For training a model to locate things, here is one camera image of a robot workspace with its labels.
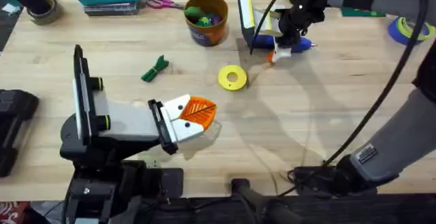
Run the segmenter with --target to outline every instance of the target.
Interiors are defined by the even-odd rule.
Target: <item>white object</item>
[[[14,14],[14,13],[20,11],[20,7],[13,6],[12,4],[8,3],[3,8],[1,8],[1,10],[3,10],[4,12],[9,13],[9,15],[11,15],[11,14]]]
[[[164,103],[161,108],[163,119],[173,143],[181,142],[204,131],[203,126],[179,118],[191,100],[190,95],[183,95]]]

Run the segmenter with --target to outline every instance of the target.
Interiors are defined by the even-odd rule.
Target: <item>black mount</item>
[[[278,197],[263,196],[250,188],[247,179],[233,179],[232,195],[243,197],[248,203],[251,211],[254,211],[257,223],[276,223],[276,224],[315,224],[325,223],[317,219],[304,218],[295,212]]]
[[[103,90],[103,80],[89,76],[79,45],[74,51],[74,76],[76,113],[62,126],[60,152],[74,165],[63,213],[69,223],[86,218],[98,219],[99,224],[133,224],[143,198],[180,197],[182,169],[149,169],[143,161],[125,160],[158,145],[168,154],[177,151],[166,129],[162,104],[149,101],[159,132],[155,140],[121,141],[99,136],[99,131],[110,129],[109,115],[95,114],[93,92]]]
[[[0,177],[10,174],[22,144],[21,125],[32,119],[38,102],[28,92],[0,89]]]

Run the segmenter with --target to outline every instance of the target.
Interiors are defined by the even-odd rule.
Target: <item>sticker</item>
[[[253,4],[251,0],[239,0],[240,10],[243,16],[244,28],[254,27]]]
[[[211,39],[206,36],[205,34],[199,32],[197,29],[195,29],[192,26],[189,26],[189,28],[191,29],[191,36],[192,38],[199,43],[199,45],[203,45],[203,46],[210,46],[211,43]]]
[[[361,164],[366,163],[378,153],[377,149],[372,144],[366,145],[362,150],[356,153],[356,158]]]

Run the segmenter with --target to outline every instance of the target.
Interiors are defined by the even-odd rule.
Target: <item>cable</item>
[[[196,212],[196,211],[201,210],[205,207],[213,206],[215,204],[222,204],[222,203],[225,203],[225,202],[228,202],[231,200],[233,200],[231,197],[226,197],[226,198],[222,198],[222,199],[214,199],[214,200],[211,200],[209,202],[199,204],[197,206],[191,206],[189,204],[188,207],[186,207],[186,208],[162,208],[162,207],[160,207],[160,204],[158,204],[155,206],[155,209],[162,211],[162,212],[188,212],[188,211]]]
[[[330,163],[332,163],[357,137],[357,135],[360,133],[360,131],[363,129],[363,127],[368,123],[369,119],[374,115],[374,113],[377,111],[377,109],[380,107],[380,105],[383,103],[385,98],[388,96],[389,92],[392,90],[392,87],[394,86],[396,80],[400,76],[401,71],[403,71],[403,68],[411,54],[411,51],[413,50],[416,40],[418,39],[418,36],[421,32],[421,28],[425,23],[425,18],[427,15],[427,10],[429,7],[429,0],[419,0],[420,6],[419,6],[419,13],[418,13],[418,19],[416,20],[416,24],[414,27],[414,31],[411,34],[411,37],[409,41],[407,42],[406,48],[404,49],[403,54],[401,55],[400,61],[398,62],[398,65],[395,67],[394,72],[392,73],[388,83],[384,87],[383,91],[381,92],[380,96],[375,100],[375,103],[371,106],[371,108],[368,110],[368,112],[365,114],[363,119],[360,121],[359,125],[354,129],[353,133],[348,137],[348,139],[345,141],[345,143],[336,151],[329,159],[327,159],[318,170],[314,171],[312,174],[308,175],[306,178],[301,180],[299,184],[304,184],[308,180],[312,179],[316,174],[319,174],[326,166],[328,166]],[[287,195],[288,193],[291,193],[293,190],[296,189],[297,186],[293,186],[291,189],[284,191],[283,193],[278,194],[277,197],[283,197]]]
[[[50,210],[46,212],[46,214],[43,215],[43,217],[47,217],[50,212],[52,212],[57,206],[61,205],[63,201],[60,201],[59,203],[55,204]]]
[[[238,197],[238,200],[243,204],[245,210],[247,211],[247,214],[249,215],[251,224],[257,224],[258,223],[257,219],[256,219],[254,213],[250,210],[250,207],[248,205],[247,200],[245,200],[242,195],[236,194],[236,196]],[[220,198],[220,199],[214,199],[214,200],[211,200],[209,202],[199,204],[197,206],[191,206],[191,204],[189,204],[189,202],[188,202],[188,207],[184,207],[184,208],[162,208],[161,204],[158,204],[158,203],[154,203],[154,204],[145,203],[145,204],[147,206],[149,206],[149,208],[146,210],[147,212],[150,210],[158,210],[158,211],[162,211],[162,212],[193,212],[193,213],[196,213],[197,211],[199,211],[205,207],[214,206],[216,204],[226,203],[226,202],[229,202],[232,200],[234,200],[232,197],[225,197],[225,198]]]
[[[262,18],[260,19],[259,25],[256,28],[256,31],[255,31],[254,36],[253,36],[253,39],[251,40],[250,54],[253,54],[254,43],[256,42],[256,38],[258,38],[258,35],[259,35],[259,32],[260,32],[260,28],[261,28],[262,24],[264,24],[266,15],[268,15],[268,12],[273,7],[275,1],[277,1],[277,0],[271,0],[271,2],[269,3],[268,7],[265,9],[265,12],[264,12]]]

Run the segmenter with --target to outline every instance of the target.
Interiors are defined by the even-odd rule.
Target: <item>black device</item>
[[[133,223],[143,198],[180,197],[183,170],[149,169],[143,161],[126,158],[161,145],[169,154],[177,146],[169,140],[161,102],[149,101],[152,123],[159,136],[152,140],[120,140],[101,135],[111,128],[110,115],[97,115],[94,93],[104,89],[101,78],[90,77],[82,48],[74,50],[74,103],[76,113],[61,129],[61,156],[73,162],[63,217],[69,223],[98,219],[99,223]]]
[[[25,91],[0,89],[0,177],[9,175],[22,144],[17,139],[25,121],[32,118],[38,98]]]

